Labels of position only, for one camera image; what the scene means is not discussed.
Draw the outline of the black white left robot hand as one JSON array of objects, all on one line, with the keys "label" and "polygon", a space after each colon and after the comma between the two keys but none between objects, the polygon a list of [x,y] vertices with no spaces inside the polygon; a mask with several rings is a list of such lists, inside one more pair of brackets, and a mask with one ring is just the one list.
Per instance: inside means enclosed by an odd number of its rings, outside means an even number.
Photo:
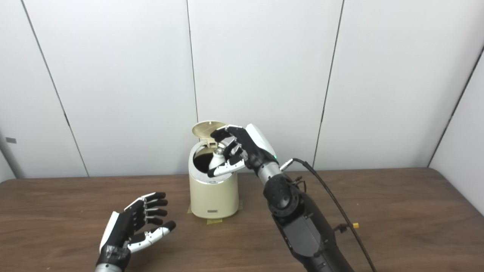
[{"label": "black white left robot hand", "polygon": [[168,212],[166,193],[140,196],[122,212],[113,211],[99,245],[96,272],[124,272],[131,256],[157,243],[175,228],[174,221],[163,222]]}]

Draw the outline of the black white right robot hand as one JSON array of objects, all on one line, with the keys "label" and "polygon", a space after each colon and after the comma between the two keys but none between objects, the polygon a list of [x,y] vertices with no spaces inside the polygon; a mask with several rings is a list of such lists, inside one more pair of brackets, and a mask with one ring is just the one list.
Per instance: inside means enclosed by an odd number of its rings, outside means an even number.
[{"label": "black white right robot hand", "polygon": [[253,124],[247,127],[225,125],[210,134],[216,142],[233,137],[228,145],[228,151],[223,152],[226,162],[210,168],[208,177],[214,178],[240,169],[252,169],[256,174],[267,164],[279,165],[273,148],[261,131]]}]

